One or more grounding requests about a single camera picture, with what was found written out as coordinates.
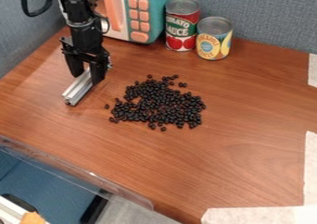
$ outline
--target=teal toy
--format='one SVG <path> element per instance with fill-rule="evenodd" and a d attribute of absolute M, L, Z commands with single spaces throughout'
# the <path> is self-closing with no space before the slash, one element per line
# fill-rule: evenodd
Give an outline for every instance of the teal toy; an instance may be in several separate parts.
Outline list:
<path fill-rule="evenodd" d="M 169 0 L 104 0 L 110 23 L 106 36 L 140 44 L 155 42 L 165 27 Z M 108 24 L 103 22 L 103 30 Z"/>

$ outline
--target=orange button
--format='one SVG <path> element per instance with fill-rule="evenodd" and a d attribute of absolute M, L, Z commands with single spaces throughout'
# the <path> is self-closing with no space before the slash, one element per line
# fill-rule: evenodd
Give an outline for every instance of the orange button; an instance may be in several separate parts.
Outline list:
<path fill-rule="evenodd" d="M 137 8 L 137 0 L 129 0 L 130 8 Z"/>
<path fill-rule="evenodd" d="M 148 10 L 148 1 L 147 0 L 139 0 L 139 8 L 141 10 L 147 11 Z"/>
<path fill-rule="evenodd" d="M 139 31 L 133 31 L 131 33 L 131 38 L 136 42 L 146 43 L 148 40 L 148 34 Z"/>
<path fill-rule="evenodd" d="M 138 19 L 138 12 L 136 10 L 129 10 L 129 16 L 131 19 Z"/>
<path fill-rule="evenodd" d="M 140 20 L 148 21 L 149 20 L 148 12 L 140 12 Z"/>
<path fill-rule="evenodd" d="M 134 30 L 139 30 L 140 23 L 137 20 L 132 20 L 131 21 L 131 28 L 134 29 Z"/>
<path fill-rule="evenodd" d="M 141 30 L 145 32 L 149 32 L 151 29 L 151 26 L 147 22 L 141 22 Z"/>

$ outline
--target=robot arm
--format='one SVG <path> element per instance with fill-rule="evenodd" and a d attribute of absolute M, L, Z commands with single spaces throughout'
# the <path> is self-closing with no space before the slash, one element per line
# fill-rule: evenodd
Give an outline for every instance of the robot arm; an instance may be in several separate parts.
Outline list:
<path fill-rule="evenodd" d="M 101 18 L 95 12 L 95 0 L 59 0 L 63 12 L 67 16 L 70 37 L 61 37 L 62 53 L 74 77 L 84 72 L 83 62 L 89 63 L 91 80 L 97 85 L 110 68 L 109 52 L 102 46 L 103 32 Z M 27 0 L 21 0 L 22 9 L 28 17 L 36 17 L 44 13 L 52 0 L 46 0 L 39 10 L 30 12 Z"/>

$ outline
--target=white tape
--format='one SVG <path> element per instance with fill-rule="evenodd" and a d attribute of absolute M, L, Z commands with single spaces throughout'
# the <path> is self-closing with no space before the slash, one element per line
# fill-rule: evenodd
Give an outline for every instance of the white tape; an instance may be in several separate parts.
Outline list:
<path fill-rule="evenodd" d="M 317 134 L 306 133 L 305 206 L 211 208 L 202 224 L 316 224 L 317 223 Z"/>
<path fill-rule="evenodd" d="M 317 55 L 310 54 L 309 85 L 317 87 Z"/>
<path fill-rule="evenodd" d="M 317 205 L 317 134 L 311 131 L 306 133 L 304 181 L 304 205 Z"/>

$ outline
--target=can label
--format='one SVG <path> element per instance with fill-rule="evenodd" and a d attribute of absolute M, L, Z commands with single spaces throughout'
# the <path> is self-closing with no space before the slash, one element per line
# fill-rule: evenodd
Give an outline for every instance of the can label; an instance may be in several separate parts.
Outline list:
<path fill-rule="evenodd" d="M 172 15 L 166 16 L 166 32 L 175 37 L 188 37 L 196 34 L 196 24 Z"/>
<path fill-rule="evenodd" d="M 176 51 L 188 51 L 196 46 L 200 11 L 188 16 L 166 15 L 166 45 Z"/>
<path fill-rule="evenodd" d="M 218 60 L 229 55 L 233 32 L 226 34 L 197 36 L 197 53 L 207 60 Z"/>

